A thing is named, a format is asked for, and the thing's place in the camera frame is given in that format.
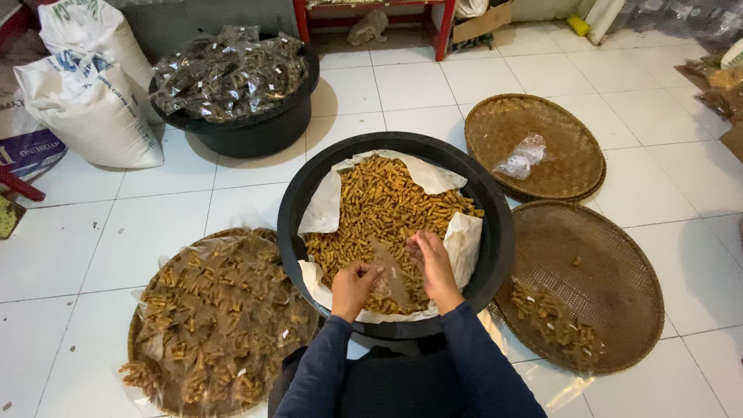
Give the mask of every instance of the woven bamboo tray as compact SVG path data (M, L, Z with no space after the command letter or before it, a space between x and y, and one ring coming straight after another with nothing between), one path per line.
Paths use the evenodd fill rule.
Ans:
M615 373L642 360L661 336L661 285L640 247L591 209L568 202L526 203L511 211L516 253L510 276L494 297L514 335L549 362L579 373ZM574 266L576 257L582 262ZM547 343L511 300L514 280L548 289L585 324L603 354L579 370L557 343Z
M212 238L223 238L223 237L242 237L246 235L247 231L245 228L231 228L231 229L225 229L224 231L219 231L216 234L209 235L208 237L205 237L203 239L200 239L197 242L194 242L191 244L192 247L197 246L201 241L206 239L212 239ZM181 255L176 254L175 257L173 257L168 264L173 264L174 262L181 261ZM158 280L160 279L160 272L158 271L157 274L152 278L152 280L149 281L149 285L147 285L147 288L145 289L145 292L147 290L151 290L155 287L155 285L158 283ZM127 338L126 347L129 352L129 361L144 361L148 364L151 364L151 360L147 356L139 357L135 349L134 341L137 338L137 335L139 335L140 331L142 330L142 320L140 319L140 307L137 306L137 308L134 310L134 315L132 316L132 322L129 324L129 337ZM184 404L183 410L181 410L181 389L180 388L171 388L171 387L164 387L162 389L163 391L163 403L160 405L160 409L162 412L173 415L174 417L180 417L180 418L200 418L201 417L201 405L200 404ZM222 412L219 414L216 414L213 417L210 418L228 418L232 417L233 415L240 414L243 412L240 404L237 404L236 408L233 411L227 411Z
M596 138L570 112L529 94L500 94L478 103L464 125L467 150L506 191L522 201L576 201L598 190L606 177L606 162ZM526 180L493 168L529 134L545 139L548 158Z

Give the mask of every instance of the yellow object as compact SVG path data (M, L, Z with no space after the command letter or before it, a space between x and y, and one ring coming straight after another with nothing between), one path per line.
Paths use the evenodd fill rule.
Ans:
M578 36L585 36L591 30L591 26L576 15L570 15L568 17L568 25L575 30Z

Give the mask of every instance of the red chair leg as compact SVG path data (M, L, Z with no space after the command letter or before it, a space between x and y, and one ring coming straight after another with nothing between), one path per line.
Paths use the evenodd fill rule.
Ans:
M307 0L294 0L296 29L302 42L310 42L310 28L307 25Z
M0 184L5 184L12 191L20 193L34 202L40 202L46 197L39 189L19 180L11 174L8 167L0 167Z
M454 21L454 2L447 0L444 4L444 17L441 20L441 32L438 34L438 45L436 45L436 61L443 61L449 47L449 34L452 31Z

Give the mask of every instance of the green object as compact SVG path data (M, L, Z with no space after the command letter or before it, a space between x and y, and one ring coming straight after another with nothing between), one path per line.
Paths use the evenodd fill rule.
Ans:
M0 196L0 239L8 239L21 221L26 208Z
M583 19L577 15L570 15L570 17L568 17L568 25L575 30L575 33L577 33L578 36L585 36L588 31L591 30L591 26L588 23L585 23Z

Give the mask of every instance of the fried snack stick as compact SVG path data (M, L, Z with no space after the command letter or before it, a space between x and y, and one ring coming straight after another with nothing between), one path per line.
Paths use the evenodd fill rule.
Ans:
M484 211L475 209L472 199L455 190L426 195L399 159L375 156L356 164L340 178L338 231L305 235L307 252L325 273L322 282L332 289L335 274L351 261L370 263L374 255L369 241L375 239L402 268L409 303L400 306L389 297L370 295L364 309L402 315L425 310L429 299L423 289L423 276L405 250L405 240L419 229L444 239L455 213L483 217Z

